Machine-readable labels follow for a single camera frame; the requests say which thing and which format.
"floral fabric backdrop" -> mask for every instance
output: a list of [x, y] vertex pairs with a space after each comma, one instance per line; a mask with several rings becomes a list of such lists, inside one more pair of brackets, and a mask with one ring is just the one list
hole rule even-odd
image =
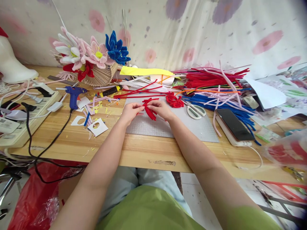
[[[176, 70], [252, 64], [259, 79], [307, 62], [304, 0], [54, 0], [67, 30], [99, 43], [114, 30], [131, 64]], [[51, 50], [62, 25], [52, 0], [1, 0], [0, 26], [25, 64], [57, 66]]]

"wooden table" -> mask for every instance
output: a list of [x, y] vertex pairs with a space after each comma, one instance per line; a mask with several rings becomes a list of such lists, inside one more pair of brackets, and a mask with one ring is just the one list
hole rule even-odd
[[[42, 77], [48, 77], [49, 75], [55, 76], [59, 71], [61, 71], [60, 68], [56, 67], [32, 65], [28, 67], [37, 70]], [[60, 82], [49, 85], [49, 87], [52, 89], [64, 86], [65, 85]], [[89, 87], [83, 83], [79, 84], [79, 86], [90, 90], [89, 95], [96, 93], [93, 91], [92, 87]], [[108, 115], [106, 114], [106, 109], [104, 107], [99, 109], [98, 113], [93, 116], [93, 118], [105, 119], [106, 125], [109, 128], [108, 131], [104, 132], [96, 138], [94, 138], [92, 135], [91, 139], [88, 140], [89, 132], [84, 130], [82, 126], [70, 126], [68, 124], [61, 136], [52, 145], [52, 147], [46, 151], [43, 157], [89, 162], [98, 150], [99, 146], [105, 140], [106, 136], [109, 134], [113, 125], [120, 117], [124, 103], [125, 100], [122, 99], [120, 100], [119, 105], [114, 104], [108, 107], [107, 113], [110, 112]], [[109, 102], [103, 101], [102, 104], [106, 105], [109, 104]], [[39, 129], [34, 133], [32, 142], [32, 153], [34, 155], [38, 155], [51, 143], [53, 138], [57, 135], [59, 130], [68, 119], [69, 110], [69, 97], [67, 97], [64, 101], [64, 106], [57, 112], [51, 113], [45, 119]], [[71, 121], [77, 115], [83, 116], [84, 114], [82, 112], [74, 111]], [[213, 112], [207, 110], [207, 115], [212, 120]], [[220, 143], [204, 143], [222, 162], [222, 164], [226, 167], [232, 176], [238, 178], [299, 184], [299, 182], [296, 181], [290, 174], [286, 173], [280, 167], [274, 165], [264, 157], [264, 165], [260, 169], [245, 171], [236, 168], [235, 165], [245, 168], [254, 168], [259, 165], [260, 159], [258, 155], [250, 148], [232, 146], [217, 122], [216, 125], [222, 134], [222, 137], [219, 138]], [[304, 125], [296, 118], [289, 118], [285, 121], [280, 121], [277, 124], [269, 126], [272, 131], [279, 135], [283, 135], [284, 131], [302, 127], [304, 127]], [[256, 144], [253, 144], [253, 147], [257, 150], [260, 150], [260, 146], [257, 146]], [[11, 154], [28, 156], [27, 148], [28, 143], [19, 149], [9, 149], [9, 152]], [[120, 165], [177, 172], [192, 172], [185, 159], [183, 158], [175, 139], [136, 134], [126, 134], [122, 148]]]

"scissors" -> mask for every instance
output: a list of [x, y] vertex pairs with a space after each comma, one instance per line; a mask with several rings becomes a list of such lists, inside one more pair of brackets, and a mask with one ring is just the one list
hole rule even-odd
[[200, 107], [198, 105], [192, 105], [185, 101], [183, 101], [183, 103], [187, 106], [186, 111], [188, 115], [195, 120], [198, 120], [201, 118], [201, 116], [204, 117], [207, 114], [203, 107]]

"gray cutting mat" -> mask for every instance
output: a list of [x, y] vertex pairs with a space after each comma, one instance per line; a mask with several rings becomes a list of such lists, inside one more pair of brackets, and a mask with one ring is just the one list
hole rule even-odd
[[[165, 101], [165, 97], [152, 97], [159, 98], [161, 101]], [[143, 104], [143, 100], [148, 98], [127, 98], [126, 103], [137, 102]], [[186, 111], [186, 106], [182, 108], [171, 108], [170, 109], [177, 115], [177, 117], [183, 121], [183, 123], [191, 130], [201, 141], [219, 143], [218, 137], [211, 124], [209, 117], [205, 117], [195, 120], [192, 119]], [[147, 136], [160, 136], [160, 137], [171, 137], [174, 138], [173, 133], [170, 129], [168, 122], [166, 122], [159, 115], [156, 115], [157, 120], [151, 120], [147, 113], [144, 111], [143, 116], [136, 116], [131, 124], [128, 126], [126, 133], [139, 134]]]

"yellow flower center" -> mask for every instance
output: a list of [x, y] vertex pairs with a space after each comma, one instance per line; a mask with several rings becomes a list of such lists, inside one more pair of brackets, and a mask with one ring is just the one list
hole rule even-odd
[[80, 68], [80, 70], [81, 70], [82, 72], [84, 72], [84, 71], [85, 71], [85, 65], [82, 65], [81, 68]]
[[95, 53], [95, 56], [98, 57], [98, 58], [100, 59], [100, 58], [102, 58], [103, 55], [102, 55], [101, 52], [97, 51], [97, 52]]
[[75, 55], [72, 51], [70, 51], [71, 56], [73, 56], [74, 58], [77, 58], [78, 56]]

